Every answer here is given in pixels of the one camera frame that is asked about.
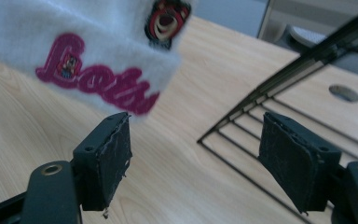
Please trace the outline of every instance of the embroidered bear patch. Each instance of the embroidered bear patch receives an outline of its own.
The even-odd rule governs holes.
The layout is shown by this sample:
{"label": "embroidered bear patch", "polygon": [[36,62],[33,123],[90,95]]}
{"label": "embroidered bear patch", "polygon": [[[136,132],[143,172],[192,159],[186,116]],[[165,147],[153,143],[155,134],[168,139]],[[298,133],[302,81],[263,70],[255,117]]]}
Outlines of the embroidered bear patch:
{"label": "embroidered bear patch", "polygon": [[158,0],[145,25],[150,46],[170,49],[172,39],[185,25],[191,5],[180,0]]}

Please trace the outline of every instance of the metal grid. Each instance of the metal grid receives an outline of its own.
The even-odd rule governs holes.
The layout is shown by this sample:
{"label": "metal grid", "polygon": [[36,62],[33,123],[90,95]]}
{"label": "metal grid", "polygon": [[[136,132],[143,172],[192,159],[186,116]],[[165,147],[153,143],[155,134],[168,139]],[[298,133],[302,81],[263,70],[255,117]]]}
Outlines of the metal grid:
{"label": "metal grid", "polygon": [[[241,169],[238,164],[225,158],[218,152],[218,150],[221,149],[215,150],[215,148],[209,146],[207,141],[212,135],[217,135],[221,140],[244,153],[243,155],[246,157],[257,161],[256,149],[249,148],[243,142],[239,142],[238,139],[235,139],[235,137],[225,132],[225,129],[227,127],[235,129],[237,132],[244,134],[244,136],[246,135],[247,137],[260,142],[261,128],[263,126],[262,114],[267,111],[279,113],[279,111],[275,111],[274,107],[274,105],[278,105],[279,108],[284,108],[286,111],[290,111],[292,115],[301,117],[301,119],[311,120],[317,125],[324,127],[328,132],[344,137],[347,141],[358,146],[358,140],[355,138],[346,135],[340,130],[314,118],[312,115],[303,113],[278,99],[279,94],[290,89],[292,86],[312,74],[315,74],[315,72],[322,69],[325,65],[354,51],[358,52],[358,17],[338,29],[335,33],[328,36],[325,41],[310,49],[298,59],[278,71],[274,76],[260,84],[231,111],[222,117],[206,134],[204,134],[198,143],[220,161],[237,172],[241,177],[245,178],[255,185],[255,187],[266,193],[273,201],[284,207],[291,214],[304,221],[304,223],[311,223],[309,219],[301,216],[292,208],[292,206],[288,205],[279,196],[263,187],[262,184],[257,182],[254,178],[247,175],[246,171]],[[255,130],[255,128],[248,127],[246,124],[249,124],[250,122],[256,124],[255,126],[257,126],[258,129]],[[343,155],[344,154],[352,160],[358,161],[358,156],[345,148],[343,148]]]}

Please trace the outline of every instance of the black metal bar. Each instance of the black metal bar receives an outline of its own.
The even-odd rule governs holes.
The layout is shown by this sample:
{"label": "black metal bar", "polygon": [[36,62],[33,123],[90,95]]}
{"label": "black metal bar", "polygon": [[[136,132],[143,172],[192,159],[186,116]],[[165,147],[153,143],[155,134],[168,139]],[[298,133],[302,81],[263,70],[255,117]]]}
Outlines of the black metal bar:
{"label": "black metal bar", "polygon": [[[245,113],[245,111],[243,110],[243,107],[240,107],[239,105],[237,105],[235,107],[236,113],[240,112],[240,114],[238,116],[236,116],[234,119],[240,117],[242,114]],[[197,142],[201,142],[202,139],[204,139],[205,137],[207,137],[209,134],[213,133],[214,131],[223,128],[224,126],[226,126],[227,124],[229,124],[232,119],[229,114],[225,115],[222,119],[220,119],[210,130],[208,130]]]}
{"label": "black metal bar", "polygon": [[293,216],[299,218],[301,221],[303,221],[304,223],[307,224],[312,224],[309,220],[307,220],[306,218],[304,218],[303,216],[301,216],[297,211],[293,210],[289,205],[287,205],[286,203],[284,203],[282,200],[280,200],[279,198],[277,198],[274,194],[272,194],[271,192],[269,192],[267,189],[263,188],[261,185],[259,185],[256,181],[254,181],[250,176],[248,176],[246,173],[244,173],[243,171],[241,171],[240,169],[238,169],[235,165],[233,165],[231,162],[227,161],[225,158],[223,158],[220,154],[218,154],[217,152],[215,152],[214,150],[212,150],[211,148],[209,148],[208,146],[206,146],[202,141],[200,141],[200,145],[202,147],[204,147],[206,150],[208,150],[209,152],[211,152],[217,159],[219,159],[220,161],[222,161],[225,165],[227,165],[228,167],[230,167],[232,170],[234,170],[237,174],[239,174],[241,177],[245,178],[247,181],[249,181],[251,184],[253,184],[255,187],[257,187],[258,189],[260,189],[262,192],[264,192],[265,194],[267,194],[273,201],[275,201],[276,203],[278,203],[280,206],[282,206],[283,208],[285,208],[288,212],[290,212]]}
{"label": "black metal bar", "polygon": [[[270,111],[270,112],[273,112],[273,113],[277,113],[276,111],[274,111],[274,110],[271,109],[271,108],[268,108],[268,107],[265,106],[265,105],[262,105],[262,106],[263,106],[267,111]],[[316,122],[316,123],[319,123],[319,122],[320,122],[319,120],[313,119],[312,117],[309,117],[309,116],[306,115],[306,114],[302,114],[300,111],[296,111],[296,110],[295,110],[295,112],[299,113],[300,115],[303,115],[304,117],[306,117],[306,118],[308,118],[308,119],[311,119],[312,121],[314,121],[314,122]],[[324,126],[326,129],[330,129],[330,130],[332,130],[333,132],[335,131],[335,129],[333,129],[332,127],[330,127],[330,126],[328,126],[328,125],[323,125],[322,123],[319,123],[319,124],[322,125],[322,126]],[[341,147],[340,149],[341,149],[345,154],[347,154],[347,155],[351,156],[352,158],[358,160],[358,156],[357,156],[356,154],[350,152],[349,150],[347,150],[346,148],[343,148],[343,147]]]}
{"label": "black metal bar", "polygon": [[357,140],[356,138],[354,138],[354,137],[352,137],[352,136],[350,136],[350,135],[348,135],[348,134],[345,134],[344,132],[342,132],[342,131],[340,131],[340,130],[338,130],[338,129],[336,129],[336,128],[333,128],[333,127],[329,126],[328,124],[326,124],[326,123],[324,123],[324,122],[322,122],[322,121],[320,121],[320,120],[314,118],[314,117],[311,116],[311,115],[308,115],[308,114],[306,114],[306,113],[301,112],[300,110],[298,110],[298,109],[296,109],[296,108],[290,106],[289,104],[287,104],[287,103],[285,103],[285,102],[283,102],[283,101],[281,101],[281,100],[278,100],[278,99],[275,98],[275,97],[273,97],[271,100],[273,100],[274,102],[276,102],[276,103],[278,103],[278,104],[280,104],[280,105],[283,105],[283,106],[286,107],[286,108],[289,108],[290,110],[295,111],[297,114],[300,114],[301,116],[303,116],[303,117],[305,117],[305,118],[307,118],[307,119],[311,119],[312,121],[314,121],[314,122],[320,124],[321,126],[324,126],[326,129],[329,129],[329,130],[331,130],[331,131],[333,131],[333,132],[335,132],[335,133],[338,133],[338,134],[341,135],[341,136],[344,136],[345,138],[348,138],[348,139],[351,140],[353,143],[355,143],[355,144],[358,145],[358,140]]}
{"label": "black metal bar", "polygon": [[251,132],[250,130],[248,130],[247,128],[243,127],[242,125],[240,125],[239,123],[237,123],[235,120],[233,120],[232,123],[233,123],[237,128],[239,128],[239,129],[243,130],[244,132],[250,134],[253,138],[257,139],[258,141],[261,140],[261,138],[260,138],[257,134],[255,134],[255,133]]}
{"label": "black metal bar", "polygon": [[257,156],[255,154],[253,154],[249,149],[247,149],[246,147],[241,146],[240,144],[238,144],[237,142],[235,142],[234,140],[232,140],[231,138],[229,138],[227,135],[225,135],[224,133],[221,133],[220,131],[216,131],[221,137],[223,137],[224,139],[226,139],[229,143],[231,143],[232,145],[234,145],[235,147],[237,147],[238,149],[240,149],[242,152],[248,154],[248,156],[250,156],[251,158],[255,159],[257,161]]}
{"label": "black metal bar", "polygon": [[69,161],[52,161],[31,173],[21,224],[34,223],[82,223]]}
{"label": "black metal bar", "polygon": [[0,223],[15,224],[21,219],[26,192],[0,203]]}
{"label": "black metal bar", "polygon": [[251,114],[250,112],[248,112],[247,114],[248,114],[248,116],[249,116],[250,118],[256,120],[257,122],[259,122],[259,123],[261,123],[261,124],[264,123],[264,121],[263,121],[262,119],[256,117],[255,115]]}

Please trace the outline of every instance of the wooden table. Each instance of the wooden table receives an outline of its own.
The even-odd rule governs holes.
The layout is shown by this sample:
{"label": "wooden table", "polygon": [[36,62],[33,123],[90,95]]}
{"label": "wooden table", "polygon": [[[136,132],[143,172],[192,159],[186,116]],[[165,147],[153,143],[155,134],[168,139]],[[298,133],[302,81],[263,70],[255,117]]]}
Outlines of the wooden table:
{"label": "wooden table", "polygon": [[[131,125],[134,157],[110,218],[87,212],[84,223],[299,223],[196,143],[296,54],[197,18],[180,51],[182,67],[155,109]],[[331,96],[332,83],[358,91],[358,76],[329,67],[282,98],[358,138],[358,103]],[[24,192],[39,165],[71,160],[73,149],[106,116],[0,63],[0,202]],[[253,175],[266,172],[254,162],[242,165]],[[329,214],[310,216],[329,222]]]}

